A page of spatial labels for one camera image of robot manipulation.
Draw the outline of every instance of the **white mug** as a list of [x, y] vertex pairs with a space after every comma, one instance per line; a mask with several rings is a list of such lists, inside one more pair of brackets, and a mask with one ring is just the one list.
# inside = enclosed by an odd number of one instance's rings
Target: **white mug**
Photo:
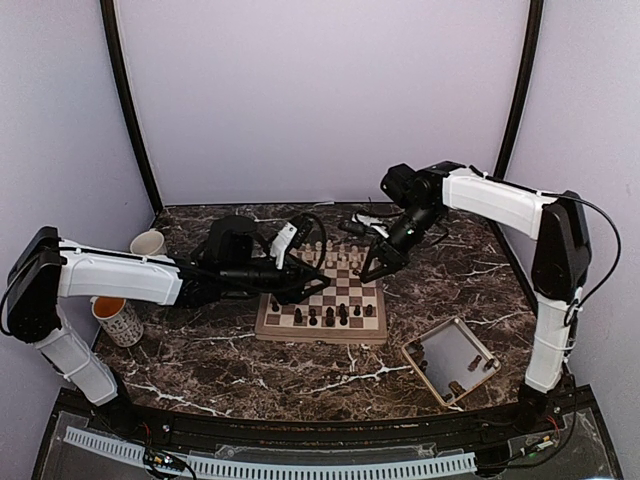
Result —
[[131, 241], [129, 250], [135, 255], [166, 255], [164, 235], [155, 229], [141, 233]]
[[119, 347], [131, 347], [144, 333], [144, 325], [124, 298], [91, 297], [91, 313]]

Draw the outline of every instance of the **black vertical post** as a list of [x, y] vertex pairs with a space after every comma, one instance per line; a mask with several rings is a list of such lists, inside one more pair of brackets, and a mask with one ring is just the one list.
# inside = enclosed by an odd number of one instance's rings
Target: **black vertical post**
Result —
[[138, 117], [136, 116], [136, 110], [133, 106], [133, 97], [131, 95], [131, 89], [129, 88], [129, 80], [127, 78], [127, 70], [124, 64], [122, 45], [120, 44], [120, 35], [118, 33], [115, 6], [113, 0], [100, 0], [100, 6], [102, 8], [102, 22], [107, 38], [109, 57], [111, 58], [111, 68], [113, 69], [113, 77], [116, 82], [118, 97], [120, 97], [120, 107], [122, 108], [124, 121], [127, 125], [133, 153], [138, 163], [138, 169], [140, 170], [142, 181], [147, 190], [147, 196], [157, 215], [163, 208], [162, 199], [160, 198], [156, 181], [153, 178], [149, 157], [144, 148], [144, 142], [142, 141], [140, 125], [138, 125]]
[[502, 146], [498, 154], [496, 168], [493, 176], [504, 179], [509, 167], [509, 160], [513, 153], [513, 147], [516, 143], [516, 136], [520, 128], [520, 120], [524, 111], [524, 102], [527, 98], [529, 90], [529, 81], [531, 80], [531, 72], [533, 71], [533, 60], [536, 56], [536, 47], [538, 46], [538, 35], [540, 33], [540, 23], [542, 22], [542, 7], [544, 0], [531, 0], [529, 4], [529, 18], [527, 20], [527, 30], [524, 37], [524, 46], [522, 47], [522, 58], [520, 60], [520, 69], [518, 70], [518, 79], [516, 88], [513, 92], [513, 101], [511, 102], [511, 110], [507, 120], [507, 127], [504, 131]]

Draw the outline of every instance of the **table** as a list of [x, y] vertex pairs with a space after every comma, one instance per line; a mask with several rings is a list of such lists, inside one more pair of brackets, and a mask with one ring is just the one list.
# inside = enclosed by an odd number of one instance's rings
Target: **table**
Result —
[[[228, 214], [255, 218], [265, 236], [307, 210], [319, 215], [335, 244], [358, 208], [389, 205], [223, 205], [167, 207], [155, 227], [170, 255], [186, 256]], [[261, 420], [380, 420], [446, 413], [407, 365], [400, 347], [458, 317], [493, 352], [502, 369], [455, 409], [515, 402], [529, 358], [535, 317], [486, 222], [451, 212], [449, 237], [383, 281], [389, 340], [381, 346], [261, 342], [253, 330], [258, 299], [221, 301], [197, 310], [136, 304], [145, 334], [123, 349], [101, 334], [95, 351], [123, 376], [141, 405], [187, 413]]]

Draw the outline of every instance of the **chessboard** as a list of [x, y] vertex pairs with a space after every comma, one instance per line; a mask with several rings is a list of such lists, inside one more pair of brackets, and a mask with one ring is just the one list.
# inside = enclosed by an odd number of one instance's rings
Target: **chessboard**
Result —
[[[321, 244], [307, 244], [291, 253], [315, 265]], [[368, 247], [327, 242], [327, 255], [320, 266], [331, 279], [329, 287], [299, 305], [278, 305], [271, 295], [262, 295], [256, 321], [256, 338], [283, 342], [383, 344], [387, 341], [384, 295], [379, 281], [362, 284], [358, 269]]]

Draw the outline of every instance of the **tray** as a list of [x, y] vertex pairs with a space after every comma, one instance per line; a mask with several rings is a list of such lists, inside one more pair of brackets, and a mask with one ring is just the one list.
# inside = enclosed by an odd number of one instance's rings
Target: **tray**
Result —
[[402, 354], [445, 407], [468, 395], [500, 370], [498, 359], [459, 318], [407, 343], [402, 347]]

